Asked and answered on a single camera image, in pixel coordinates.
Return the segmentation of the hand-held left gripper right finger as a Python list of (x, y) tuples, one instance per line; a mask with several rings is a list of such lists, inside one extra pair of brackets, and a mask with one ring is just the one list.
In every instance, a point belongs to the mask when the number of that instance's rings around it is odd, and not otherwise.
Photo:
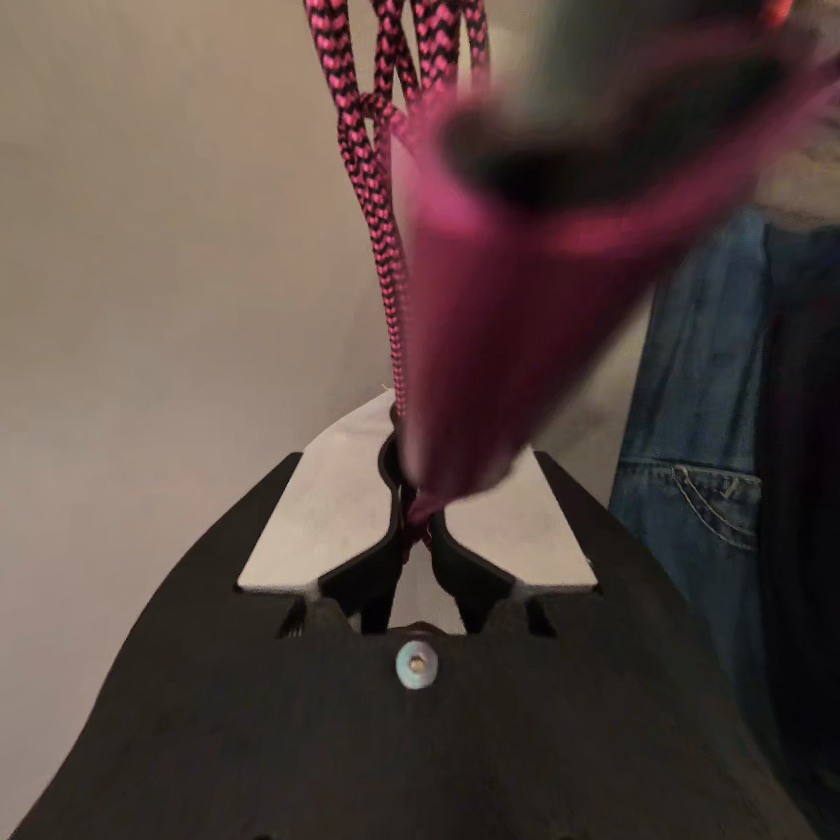
[(436, 516), (436, 574), (454, 597), (590, 593), (593, 568), (532, 449), (491, 490)]

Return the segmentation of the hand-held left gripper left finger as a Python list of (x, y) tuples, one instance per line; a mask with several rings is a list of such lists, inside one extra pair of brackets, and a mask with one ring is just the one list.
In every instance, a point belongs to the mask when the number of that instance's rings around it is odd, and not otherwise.
[(305, 594), (348, 562), (386, 546), (400, 521), (393, 392), (323, 430), (302, 451), (237, 586)]

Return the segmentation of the person's legs in jeans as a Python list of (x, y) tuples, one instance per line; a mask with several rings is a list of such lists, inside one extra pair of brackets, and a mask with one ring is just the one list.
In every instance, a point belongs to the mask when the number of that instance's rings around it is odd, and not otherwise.
[(657, 289), (610, 510), (742, 716), (838, 794), (838, 226), (735, 216)]

